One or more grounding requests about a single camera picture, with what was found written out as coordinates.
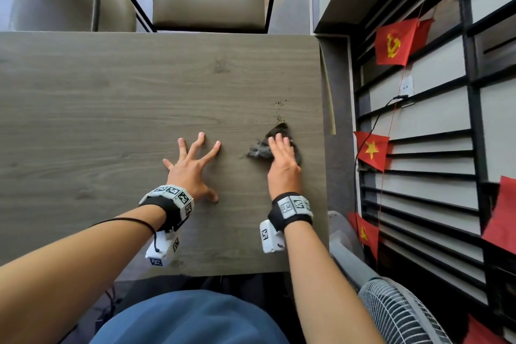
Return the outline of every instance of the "fan grille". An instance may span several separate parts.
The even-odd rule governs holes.
[[[451,344],[428,309],[414,294],[408,290],[407,292],[422,309],[442,343]],[[389,282],[383,279],[371,280],[362,287],[358,296],[371,314],[386,344],[432,344],[410,304]]]

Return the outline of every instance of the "black metal chair frame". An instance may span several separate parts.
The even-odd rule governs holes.
[[[140,4],[137,0],[131,0],[133,6],[138,11],[136,14],[136,18],[144,27],[147,32],[157,33],[158,30],[161,31],[177,31],[177,32],[211,32],[211,33],[252,33],[252,34],[267,34],[269,32],[270,25],[270,17],[273,13],[273,5],[274,0],[269,0],[269,5],[267,7],[267,15],[265,17],[265,27],[263,29],[240,29],[240,28],[189,28],[189,27],[162,27],[154,25],[149,17],[146,15],[145,11],[141,8]]]

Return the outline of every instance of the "white device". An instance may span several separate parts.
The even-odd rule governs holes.
[[[154,249],[154,243],[152,242],[145,253],[145,258],[149,259],[151,265],[166,267],[175,259],[180,244],[180,232],[181,229],[169,232],[158,231],[156,233],[156,247],[159,251],[157,252]]]
[[[261,248],[264,253],[274,253],[285,250],[285,235],[276,231],[270,221],[264,220],[260,223]]]

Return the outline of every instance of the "blue shirt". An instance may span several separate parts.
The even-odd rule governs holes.
[[[288,344],[261,308],[206,290],[140,302],[108,321],[90,344]]]

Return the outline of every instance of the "electrical outlet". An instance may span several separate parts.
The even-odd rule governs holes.
[[[407,75],[403,78],[399,94],[408,95],[409,97],[414,95],[414,80],[412,80],[412,75]]]

